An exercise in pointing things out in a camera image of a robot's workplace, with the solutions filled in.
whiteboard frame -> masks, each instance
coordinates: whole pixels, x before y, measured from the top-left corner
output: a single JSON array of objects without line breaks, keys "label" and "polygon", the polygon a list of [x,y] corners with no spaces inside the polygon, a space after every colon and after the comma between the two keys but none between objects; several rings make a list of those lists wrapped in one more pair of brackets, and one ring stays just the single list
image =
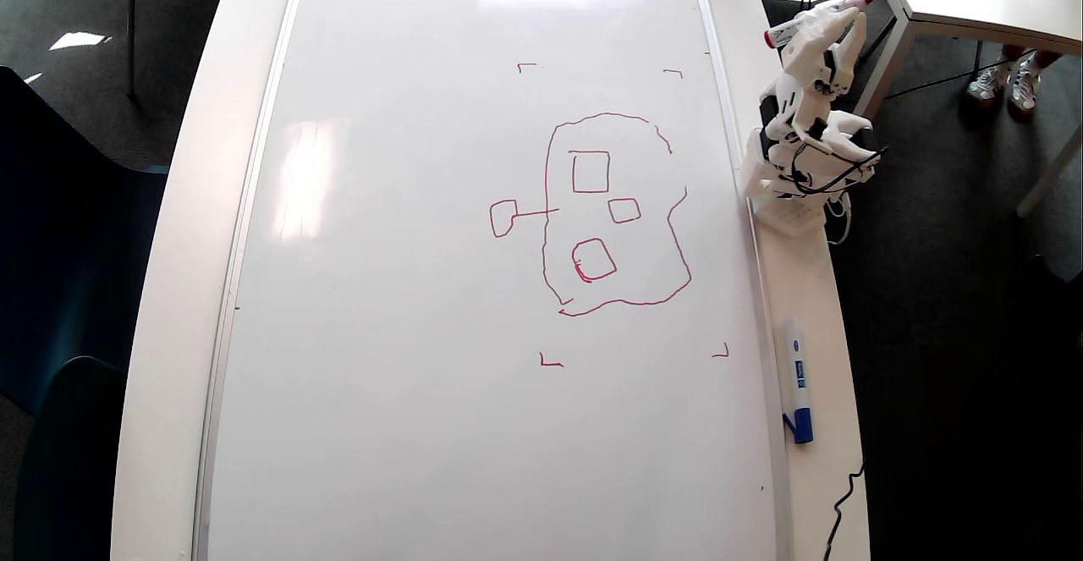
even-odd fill
[{"label": "whiteboard frame", "polygon": [[230,348],[230,337],[233,332],[233,313],[236,311],[237,287],[240,284],[240,264],[245,257],[245,244],[248,240],[248,222],[251,220],[252,203],[256,199],[256,184],[259,181],[260,167],[263,164],[263,148],[266,146],[268,132],[271,126],[271,114],[274,110],[275,97],[278,94],[278,79],[286,63],[286,52],[289,51],[289,37],[293,32],[293,18],[297,17],[297,6],[300,0],[286,0],[286,11],[283,16],[282,29],[275,43],[274,56],[271,58],[270,75],[263,91],[263,102],[260,103],[259,117],[256,117],[256,134],[252,149],[248,155],[248,168],[245,172],[245,183],[240,191],[240,205],[237,211],[237,222],[233,230],[233,249],[225,271],[225,288],[222,293],[222,306],[219,311],[218,332],[214,339],[214,353],[211,357],[210,375],[207,382],[207,403],[204,407],[204,432],[199,451],[199,472],[196,481],[196,508],[192,527],[193,558],[207,561],[207,535],[210,530],[210,492],[214,475],[214,452],[218,444],[218,426],[221,418],[222,393],[225,384],[225,363]]},{"label": "whiteboard frame", "polygon": [[[768,415],[781,415],[782,400],[779,389],[779,373],[774,353],[774,332],[771,325],[770,305],[764,276],[764,268],[759,257],[759,238],[753,224],[752,203],[743,197],[742,186],[739,186],[740,159],[744,152],[738,136],[738,122],[734,105],[729,91],[726,64],[722,60],[722,49],[715,29],[714,16],[710,13],[710,2],[700,1],[700,16],[703,18],[707,49],[713,61],[716,92],[722,114],[722,128],[729,147],[730,167],[734,171],[733,183],[740,205],[745,210],[741,217],[745,252],[749,263],[748,275],[753,285],[752,296],[756,314],[757,334],[759,337],[759,357],[764,378],[765,410]],[[193,559],[208,561],[208,535],[210,530],[210,492],[213,486],[214,453],[218,444],[218,428],[221,418],[222,395],[225,383],[225,365],[229,360],[229,345],[233,330],[233,315],[236,311],[237,288],[240,284],[240,269],[244,262],[245,245],[248,238],[248,225],[251,220],[252,203],[256,199],[256,186],[259,182],[260,167],[263,162],[263,152],[266,146],[271,117],[274,113],[275,99],[278,93],[278,82],[289,51],[290,36],[300,0],[287,0],[283,14],[282,29],[275,43],[274,55],[268,75],[268,83],[260,103],[256,121],[256,133],[252,148],[248,157],[248,167],[242,187],[237,221],[234,226],[233,246],[226,265],[225,287],[219,313],[219,326],[214,339],[213,355],[208,377],[208,394],[204,407],[203,440],[199,449],[199,468],[196,480],[195,513],[192,530]],[[773,506],[775,527],[775,558],[779,561],[788,560],[791,552],[791,512],[790,512],[790,479],[786,462],[785,434],[781,427],[770,426],[768,418],[768,453],[771,457],[771,474],[773,480]]]},{"label": "whiteboard frame", "polygon": [[710,1],[700,0],[700,14],[703,17],[703,28],[707,32],[707,51],[710,52],[712,68],[715,70],[715,83],[718,101],[722,107],[722,126],[726,129],[726,140],[730,149],[730,162],[733,168],[733,184],[739,199],[745,209],[741,218],[745,237],[745,252],[749,264],[748,275],[753,280],[753,301],[756,310],[756,325],[759,335],[760,367],[764,373],[764,401],[768,412],[768,452],[771,455],[771,473],[774,475],[774,539],[775,557],[781,560],[791,558],[791,514],[790,514],[790,465],[786,461],[786,434],[781,427],[770,426],[771,412],[782,414],[782,391],[779,388],[779,364],[774,353],[774,329],[771,325],[771,309],[767,298],[767,280],[764,275],[764,264],[759,257],[759,237],[756,225],[753,224],[752,199],[743,197],[744,188],[740,186],[741,159],[744,147],[738,135],[739,125],[736,107],[730,91],[726,73],[726,60],[722,58],[722,45],[715,29],[715,17],[710,13]]}]

gray carpet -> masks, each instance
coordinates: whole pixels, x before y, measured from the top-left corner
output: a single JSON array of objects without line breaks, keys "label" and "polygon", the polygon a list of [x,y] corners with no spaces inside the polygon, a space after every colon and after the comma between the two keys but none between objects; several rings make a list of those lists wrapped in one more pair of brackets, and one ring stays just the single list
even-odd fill
[{"label": "gray carpet", "polygon": [[[140,0],[135,103],[125,97],[127,0],[0,0],[0,64],[24,78],[42,73],[35,90],[106,156],[131,168],[167,165],[216,3]],[[773,22],[797,10],[765,3]],[[869,14],[872,40],[889,18],[886,2]],[[112,38],[49,51],[75,31]],[[918,38],[892,91],[968,70],[974,48]],[[1029,219],[1012,210],[1080,120],[1080,60],[1045,71],[1031,122],[1003,107],[961,114],[964,86],[885,103],[874,122],[892,149],[854,191],[851,237],[834,251],[873,558],[1078,559],[1078,407],[1058,400],[1074,397],[1067,386],[1078,376],[1078,337],[1060,342],[1069,326],[1060,318],[1078,301],[1066,301],[1057,278],[1083,263],[1079,159]],[[1055,276],[1030,259],[1036,253]],[[1058,419],[1069,425],[1053,426]],[[0,399],[0,561],[10,558],[29,425]]]},{"label": "gray carpet", "polygon": [[0,395],[0,560],[12,558],[12,518],[23,447],[30,434],[30,415]]},{"label": "gray carpet", "polygon": [[[128,0],[0,0],[0,64],[97,149],[144,170],[169,165],[218,0],[136,0],[135,82],[127,93]],[[66,32],[110,37],[49,51]]]}]

robotic arm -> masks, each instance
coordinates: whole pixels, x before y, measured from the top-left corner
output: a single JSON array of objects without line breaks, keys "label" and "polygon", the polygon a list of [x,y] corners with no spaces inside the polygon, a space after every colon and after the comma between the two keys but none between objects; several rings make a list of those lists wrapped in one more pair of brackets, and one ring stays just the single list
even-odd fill
[{"label": "robotic arm", "polygon": [[852,141],[872,129],[870,120],[831,109],[853,83],[865,14],[854,5],[818,5],[794,22],[799,26],[782,49],[782,71],[760,95],[764,129],[742,167],[757,218],[792,236],[822,226],[826,203],[848,207],[846,188],[871,179],[879,160]]}]

sneaker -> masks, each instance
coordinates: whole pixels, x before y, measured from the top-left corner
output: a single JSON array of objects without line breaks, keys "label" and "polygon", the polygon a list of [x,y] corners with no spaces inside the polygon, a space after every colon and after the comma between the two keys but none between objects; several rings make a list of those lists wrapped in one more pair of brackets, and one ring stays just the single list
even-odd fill
[{"label": "sneaker", "polygon": [[1012,90],[1008,92],[1008,102],[1019,114],[1031,114],[1038,105],[1038,86],[1041,83],[1039,73],[1042,68],[1034,64],[1034,56],[1022,61],[1019,64],[1019,71],[1012,82]]},{"label": "sneaker", "polygon": [[982,70],[981,75],[966,87],[966,97],[979,107],[995,105],[1001,101],[1001,95],[1004,95],[1008,76],[1012,75],[1012,68],[1008,66],[1009,64],[1002,64]]}]

white table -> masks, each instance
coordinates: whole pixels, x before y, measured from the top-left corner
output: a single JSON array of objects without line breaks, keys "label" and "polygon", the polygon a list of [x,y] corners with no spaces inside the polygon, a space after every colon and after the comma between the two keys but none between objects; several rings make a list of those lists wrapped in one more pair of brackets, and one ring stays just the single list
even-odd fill
[{"label": "white table", "polygon": [[[757,95],[779,70],[764,48],[759,0],[710,0],[743,135],[759,125]],[[211,355],[248,153],[286,0],[221,0],[174,152],[136,323],[113,511],[115,560],[192,558],[196,480]],[[790,558],[821,559],[832,504],[861,465],[853,384],[823,234],[788,239],[759,230],[775,327],[805,330],[815,441],[787,447]],[[780,363],[781,373],[787,368]],[[781,391],[788,394],[788,384]],[[867,559],[864,482],[833,558]]]},{"label": "white table", "polygon": [[887,0],[896,24],[854,114],[874,118],[917,34],[1083,52],[1081,0]]}]

